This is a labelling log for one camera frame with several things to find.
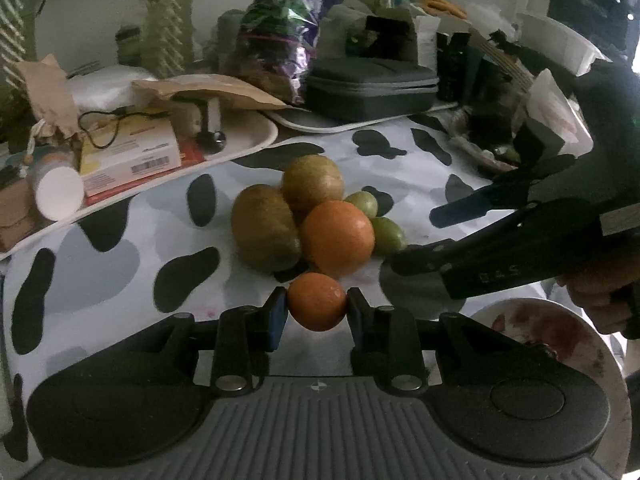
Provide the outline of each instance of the pile of fruit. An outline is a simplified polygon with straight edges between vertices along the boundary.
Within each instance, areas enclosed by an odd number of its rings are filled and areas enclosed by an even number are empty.
[[[344,317],[346,295],[335,278],[364,266],[375,253],[406,247],[404,233],[379,218],[378,202],[366,191],[342,199],[344,181],[322,155],[297,158],[282,186],[257,184],[243,190],[231,211],[240,258],[262,272],[277,272],[305,260],[313,270],[289,287],[289,310],[302,326],[328,330]]]

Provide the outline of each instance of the human hand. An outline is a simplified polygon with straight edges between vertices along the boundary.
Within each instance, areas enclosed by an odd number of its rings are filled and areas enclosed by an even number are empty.
[[[612,300],[611,293],[637,280],[640,280],[640,247],[631,243],[557,278],[601,334],[626,328],[631,309],[626,301]]]

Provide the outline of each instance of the ribbed gray surface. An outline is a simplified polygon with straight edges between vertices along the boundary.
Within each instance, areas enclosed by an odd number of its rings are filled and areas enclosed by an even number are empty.
[[[594,462],[539,469],[478,458],[418,400],[371,378],[267,378],[219,400],[183,443],[146,462],[90,469],[46,460],[28,480],[610,480]]]

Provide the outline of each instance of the barcode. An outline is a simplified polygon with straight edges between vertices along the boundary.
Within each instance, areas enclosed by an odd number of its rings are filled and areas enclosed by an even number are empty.
[[[160,158],[156,158],[154,160],[150,160],[148,162],[144,162],[143,164],[136,164],[131,167],[132,173],[140,173],[140,171],[150,170],[151,168],[158,168],[159,166],[164,166],[169,163],[168,156],[161,156]]]

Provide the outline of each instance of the crumpled brown paper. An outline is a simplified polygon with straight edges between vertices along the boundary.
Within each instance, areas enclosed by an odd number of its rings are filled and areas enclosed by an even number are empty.
[[[169,100],[174,94],[188,92],[193,97],[220,99],[220,104],[239,110],[279,110],[287,105],[235,77],[220,74],[187,74],[164,81],[134,81],[133,88],[152,91],[156,97]]]
[[[49,54],[42,61],[20,61],[15,67],[25,80],[33,115],[46,122],[39,136],[52,137],[57,130],[65,139],[78,134],[78,107],[56,58]]]

